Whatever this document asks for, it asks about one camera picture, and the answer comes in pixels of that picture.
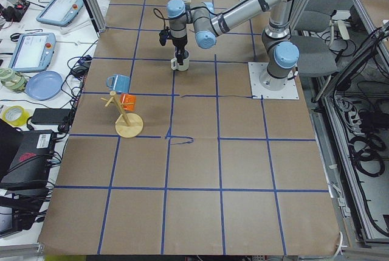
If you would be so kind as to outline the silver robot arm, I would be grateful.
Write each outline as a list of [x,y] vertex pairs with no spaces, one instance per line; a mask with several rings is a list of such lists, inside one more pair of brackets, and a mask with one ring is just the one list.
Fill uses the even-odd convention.
[[269,67],[279,71],[280,65],[273,58],[277,41],[287,41],[290,34],[289,18],[294,0],[242,0],[233,7],[213,13],[210,3],[186,5],[183,0],[170,0],[167,4],[169,23],[159,33],[159,43],[171,40],[175,46],[174,60],[179,65],[188,58],[187,25],[192,24],[197,45],[209,49],[217,37],[225,34],[251,18],[270,12],[268,25],[263,30],[263,43],[270,60]]

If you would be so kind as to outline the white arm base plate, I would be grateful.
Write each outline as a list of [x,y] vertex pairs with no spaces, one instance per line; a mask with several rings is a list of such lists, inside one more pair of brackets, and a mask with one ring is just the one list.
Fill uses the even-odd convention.
[[254,99],[298,100],[293,70],[285,78],[273,78],[267,72],[268,63],[249,62],[249,77]]

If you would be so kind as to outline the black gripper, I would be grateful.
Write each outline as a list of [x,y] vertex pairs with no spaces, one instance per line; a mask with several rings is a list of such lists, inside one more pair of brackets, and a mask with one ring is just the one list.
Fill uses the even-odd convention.
[[179,64],[184,63],[185,59],[185,46],[188,43],[187,37],[172,38],[173,45],[176,47],[176,59]]

